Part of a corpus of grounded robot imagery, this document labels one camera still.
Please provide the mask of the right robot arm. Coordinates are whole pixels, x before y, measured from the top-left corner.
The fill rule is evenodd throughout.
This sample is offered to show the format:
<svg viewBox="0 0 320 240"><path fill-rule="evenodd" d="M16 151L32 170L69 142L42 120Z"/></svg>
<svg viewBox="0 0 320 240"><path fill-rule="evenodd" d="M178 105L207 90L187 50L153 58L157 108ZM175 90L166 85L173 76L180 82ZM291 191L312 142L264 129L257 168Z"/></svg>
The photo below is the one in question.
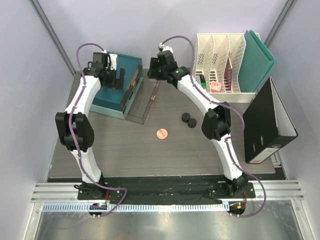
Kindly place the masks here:
<svg viewBox="0 0 320 240"><path fill-rule="evenodd" d="M233 148L229 104L220 103L197 83L186 67L179 67L171 47L161 43L158 49L157 57L150 59L148 77L167 81L199 108L203 114L202 133L213 143L222 163L226 193L238 197L247 187L248 177L241 170Z"/></svg>

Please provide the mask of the round pink compact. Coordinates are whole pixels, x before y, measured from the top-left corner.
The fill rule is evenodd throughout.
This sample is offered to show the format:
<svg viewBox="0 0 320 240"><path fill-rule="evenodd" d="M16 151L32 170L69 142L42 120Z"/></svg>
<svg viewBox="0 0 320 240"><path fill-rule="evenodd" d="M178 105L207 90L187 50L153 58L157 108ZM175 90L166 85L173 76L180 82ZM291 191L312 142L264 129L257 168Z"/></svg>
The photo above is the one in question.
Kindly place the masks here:
<svg viewBox="0 0 320 240"><path fill-rule="evenodd" d="M159 130L157 130L156 136L158 139L164 140L168 137L168 131L164 128L160 128Z"/></svg>

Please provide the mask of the clear smoky drawer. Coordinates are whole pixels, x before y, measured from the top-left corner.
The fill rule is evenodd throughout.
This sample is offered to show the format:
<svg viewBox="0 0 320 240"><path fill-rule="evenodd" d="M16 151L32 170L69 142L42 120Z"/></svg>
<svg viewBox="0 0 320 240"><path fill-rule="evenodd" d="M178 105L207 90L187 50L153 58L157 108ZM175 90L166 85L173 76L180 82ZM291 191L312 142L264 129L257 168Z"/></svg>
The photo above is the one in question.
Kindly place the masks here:
<svg viewBox="0 0 320 240"><path fill-rule="evenodd" d="M120 65L120 68L125 69L123 80L123 96L120 102L122 112L124 112L126 109L126 104L131 98L131 94L135 89L142 73L142 59L133 56L126 56L123 64Z"/></svg>
<svg viewBox="0 0 320 240"><path fill-rule="evenodd" d="M143 125L158 92L160 82L154 79L144 79L134 97L125 120Z"/></svg>

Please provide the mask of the teal drawer organizer box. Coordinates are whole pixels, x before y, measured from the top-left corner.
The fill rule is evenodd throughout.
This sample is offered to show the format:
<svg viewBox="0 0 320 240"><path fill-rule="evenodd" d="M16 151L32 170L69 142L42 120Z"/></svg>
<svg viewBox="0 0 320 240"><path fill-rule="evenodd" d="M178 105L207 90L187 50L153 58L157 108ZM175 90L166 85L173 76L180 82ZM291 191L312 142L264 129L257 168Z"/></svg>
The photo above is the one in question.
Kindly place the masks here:
<svg viewBox="0 0 320 240"><path fill-rule="evenodd" d="M95 95L90 111L124 120L143 81L142 59L118 54L113 80Z"/></svg>

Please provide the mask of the black round cap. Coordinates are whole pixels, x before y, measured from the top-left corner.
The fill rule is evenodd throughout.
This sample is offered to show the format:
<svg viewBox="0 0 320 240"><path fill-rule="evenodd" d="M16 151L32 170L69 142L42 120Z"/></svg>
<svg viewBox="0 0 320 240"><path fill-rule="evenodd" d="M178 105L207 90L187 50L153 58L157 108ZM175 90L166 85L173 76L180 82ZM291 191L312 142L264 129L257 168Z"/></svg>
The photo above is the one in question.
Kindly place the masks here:
<svg viewBox="0 0 320 240"><path fill-rule="evenodd" d="M197 120L195 118L190 118L187 122L187 126L191 129L197 126Z"/></svg>
<svg viewBox="0 0 320 240"><path fill-rule="evenodd" d="M189 113L183 113L181 116L181 120L184 123L187 123L191 118L191 115Z"/></svg>

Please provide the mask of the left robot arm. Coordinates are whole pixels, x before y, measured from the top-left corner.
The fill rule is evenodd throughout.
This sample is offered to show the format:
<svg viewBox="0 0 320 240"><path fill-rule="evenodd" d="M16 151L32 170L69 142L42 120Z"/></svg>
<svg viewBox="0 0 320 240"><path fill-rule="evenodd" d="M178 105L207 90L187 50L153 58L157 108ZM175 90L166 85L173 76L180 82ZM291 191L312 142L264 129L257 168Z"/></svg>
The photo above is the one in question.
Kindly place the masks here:
<svg viewBox="0 0 320 240"><path fill-rule="evenodd" d="M93 60L81 71L79 86L68 107L55 115L60 143L76 159L82 174L82 187L93 198L102 199L107 191L124 191L124 187L107 187L93 153L94 130L88 120L90 108L98 91L112 83L117 75L118 55L95 52Z"/></svg>

